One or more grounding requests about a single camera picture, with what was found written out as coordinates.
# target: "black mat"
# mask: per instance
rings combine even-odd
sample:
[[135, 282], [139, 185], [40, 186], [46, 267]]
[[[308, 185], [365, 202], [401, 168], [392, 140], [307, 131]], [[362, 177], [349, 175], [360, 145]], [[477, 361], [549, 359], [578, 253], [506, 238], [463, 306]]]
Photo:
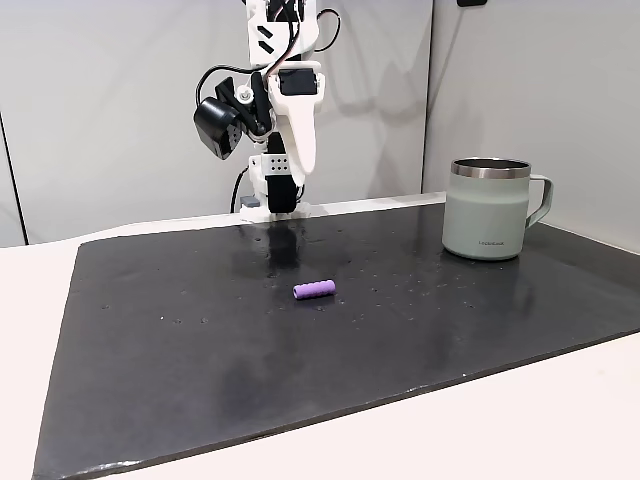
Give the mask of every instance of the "black mat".
[[[34, 478], [215, 450], [640, 328], [639, 257], [538, 225], [517, 260], [463, 260], [442, 250], [442, 213], [83, 245]], [[293, 299], [324, 279], [336, 297]]]

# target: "white wall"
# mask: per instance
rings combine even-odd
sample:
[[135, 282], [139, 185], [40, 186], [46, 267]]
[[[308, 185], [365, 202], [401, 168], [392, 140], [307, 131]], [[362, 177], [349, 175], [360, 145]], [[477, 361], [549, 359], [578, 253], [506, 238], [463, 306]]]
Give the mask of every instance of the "white wall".
[[15, 247], [24, 245], [24, 238], [4, 145], [0, 129], [0, 247]]
[[640, 252], [640, 2], [460, 14], [436, 0], [425, 191], [446, 187], [453, 159], [520, 158], [557, 183], [549, 223]]
[[[328, 91], [306, 198], [417, 193], [431, 1], [319, 5], [343, 28], [317, 55]], [[334, 25], [322, 19], [322, 41]], [[227, 212], [253, 149], [215, 158], [193, 90], [213, 64], [247, 65], [246, 35], [240, 0], [0, 0], [0, 102], [30, 239]]]

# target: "mug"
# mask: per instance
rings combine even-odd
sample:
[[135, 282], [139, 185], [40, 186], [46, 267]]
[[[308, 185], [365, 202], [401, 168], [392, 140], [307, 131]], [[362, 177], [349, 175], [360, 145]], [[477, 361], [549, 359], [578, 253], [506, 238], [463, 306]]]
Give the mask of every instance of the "mug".
[[[542, 180], [542, 205], [527, 217], [529, 181]], [[520, 160], [465, 158], [451, 164], [442, 243], [477, 260], [506, 260], [522, 251], [526, 229], [551, 209], [553, 182]]]

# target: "table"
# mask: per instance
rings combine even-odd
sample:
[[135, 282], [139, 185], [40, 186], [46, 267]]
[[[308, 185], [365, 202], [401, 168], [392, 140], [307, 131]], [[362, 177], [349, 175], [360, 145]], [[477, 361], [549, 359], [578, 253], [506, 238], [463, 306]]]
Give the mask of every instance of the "table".
[[[313, 215], [440, 203], [442, 194], [315, 207]], [[234, 225], [238, 215], [129, 225], [0, 250], [4, 478], [30, 478], [60, 321], [86, 241]], [[130, 472], [163, 478], [637, 478], [640, 335], [275, 437]]]

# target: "metal rim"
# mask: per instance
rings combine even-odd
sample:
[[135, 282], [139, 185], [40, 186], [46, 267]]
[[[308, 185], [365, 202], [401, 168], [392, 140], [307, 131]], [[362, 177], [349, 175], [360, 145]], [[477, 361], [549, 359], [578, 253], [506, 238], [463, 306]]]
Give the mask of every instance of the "metal rim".
[[461, 177], [508, 180], [527, 178], [531, 175], [531, 165], [522, 160], [471, 157], [455, 160], [451, 173]]

